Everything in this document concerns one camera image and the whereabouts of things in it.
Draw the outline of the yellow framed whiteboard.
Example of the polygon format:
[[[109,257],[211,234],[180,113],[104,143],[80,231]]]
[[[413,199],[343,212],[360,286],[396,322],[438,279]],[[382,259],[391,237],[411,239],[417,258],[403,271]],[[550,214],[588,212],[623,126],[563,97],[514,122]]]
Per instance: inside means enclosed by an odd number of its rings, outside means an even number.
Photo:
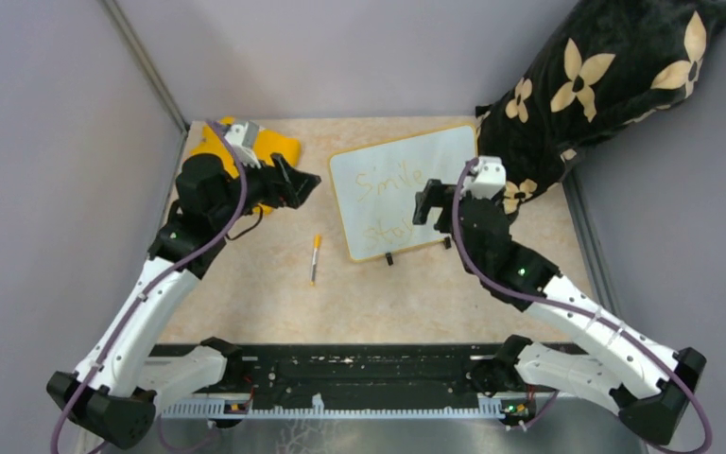
[[[453,183],[476,155],[475,126],[458,124],[342,151],[328,160],[350,258],[363,262],[443,241],[412,222],[415,195],[432,179]]]

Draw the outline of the white whiteboard marker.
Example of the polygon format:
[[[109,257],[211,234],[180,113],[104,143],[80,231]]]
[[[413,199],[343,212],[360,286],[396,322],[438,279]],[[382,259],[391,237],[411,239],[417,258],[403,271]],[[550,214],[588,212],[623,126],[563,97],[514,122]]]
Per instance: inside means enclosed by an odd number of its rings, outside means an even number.
[[[309,284],[311,287],[316,285],[318,260],[319,260],[320,248],[314,247],[311,257],[310,273],[309,273]]]

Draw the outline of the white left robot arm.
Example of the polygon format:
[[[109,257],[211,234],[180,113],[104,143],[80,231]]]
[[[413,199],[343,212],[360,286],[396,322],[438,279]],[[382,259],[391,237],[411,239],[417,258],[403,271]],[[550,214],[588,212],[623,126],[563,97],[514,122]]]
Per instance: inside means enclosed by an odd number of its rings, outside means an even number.
[[[278,153],[269,162],[240,159],[236,169],[232,176],[213,154],[185,160],[175,181],[178,197],[126,302],[76,369],[56,372],[47,382],[63,418],[106,445],[138,445],[165,410],[193,393],[249,388],[241,348],[225,340],[203,340],[167,363],[151,357],[237,220],[259,205],[299,208],[321,182]]]

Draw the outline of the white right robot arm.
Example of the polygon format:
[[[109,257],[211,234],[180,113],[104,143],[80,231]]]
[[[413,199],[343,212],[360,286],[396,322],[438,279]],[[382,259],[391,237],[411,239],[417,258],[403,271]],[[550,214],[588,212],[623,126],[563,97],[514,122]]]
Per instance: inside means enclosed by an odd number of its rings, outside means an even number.
[[[580,348],[566,354],[521,336],[498,351],[500,386],[552,388],[592,402],[646,442],[669,445],[707,363],[692,347],[652,340],[590,299],[550,260],[510,235],[510,221],[491,199],[461,195],[453,184],[428,181],[415,197],[413,221],[441,211],[435,230],[456,243],[464,269],[490,294],[549,323]]]

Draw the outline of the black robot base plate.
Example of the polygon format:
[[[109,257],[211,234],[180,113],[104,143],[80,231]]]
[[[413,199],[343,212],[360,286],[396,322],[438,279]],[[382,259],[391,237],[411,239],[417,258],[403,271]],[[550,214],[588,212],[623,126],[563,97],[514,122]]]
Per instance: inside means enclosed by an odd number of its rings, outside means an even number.
[[[498,343],[243,344],[208,394],[252,394],[255,410],[472,409],[480,397],[538,393],[495,359]]]

